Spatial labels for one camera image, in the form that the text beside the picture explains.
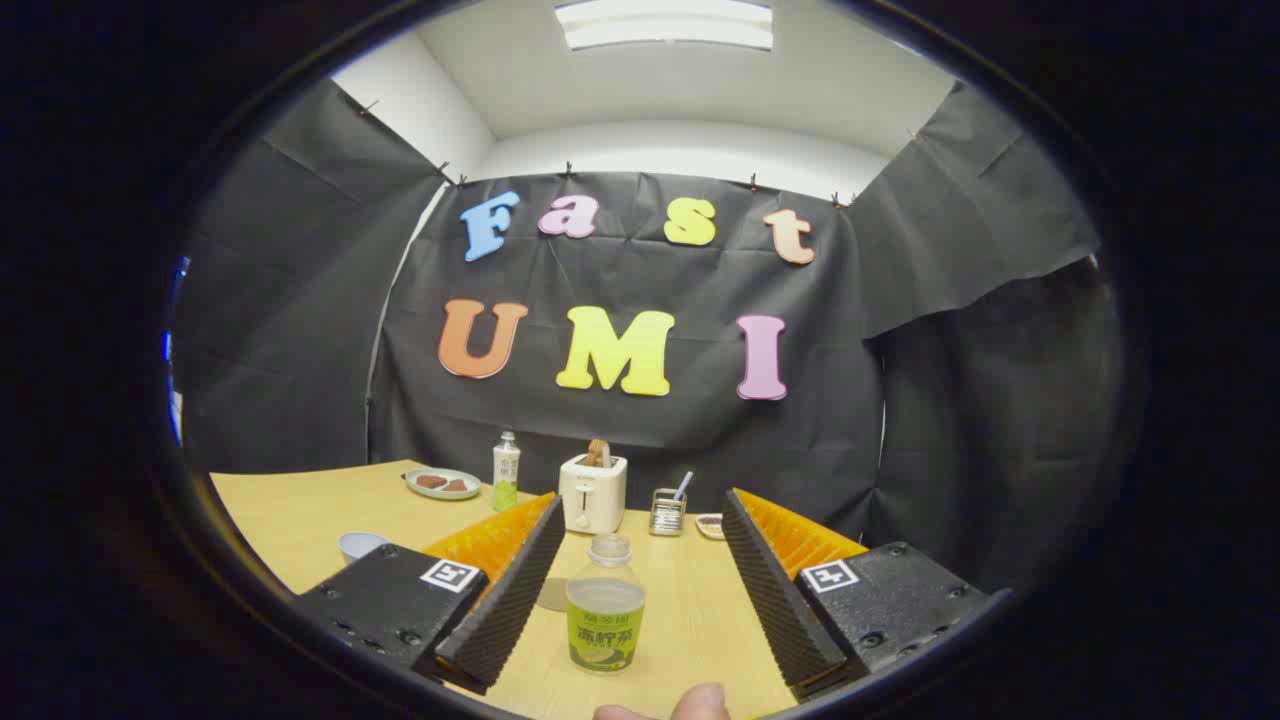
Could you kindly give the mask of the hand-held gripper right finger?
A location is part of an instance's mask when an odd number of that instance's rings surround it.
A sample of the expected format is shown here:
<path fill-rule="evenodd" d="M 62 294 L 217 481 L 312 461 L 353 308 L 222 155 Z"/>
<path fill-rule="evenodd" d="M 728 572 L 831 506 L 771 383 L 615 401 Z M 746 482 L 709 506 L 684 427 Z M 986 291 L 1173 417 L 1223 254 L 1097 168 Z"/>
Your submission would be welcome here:
<path fill-rule="evenodd" d="M 724 493 L 722 524 L 774 662 L 799 702 L 887 673 L 991 602 L 906 542 L 868 548 L 745 489 Z"/>

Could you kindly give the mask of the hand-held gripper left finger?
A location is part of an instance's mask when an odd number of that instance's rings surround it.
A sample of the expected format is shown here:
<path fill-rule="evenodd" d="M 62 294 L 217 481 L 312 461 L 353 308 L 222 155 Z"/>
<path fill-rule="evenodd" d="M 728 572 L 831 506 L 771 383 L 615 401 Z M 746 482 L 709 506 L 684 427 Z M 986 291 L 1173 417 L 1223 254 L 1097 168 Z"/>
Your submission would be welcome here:
<path fill-rule="evenodd" d="M 384 543 L 300 596 L 301 609 L 376 661 L 474 693 L 512 655 L 566 534 L 545 493 L 424 551 Z"/>

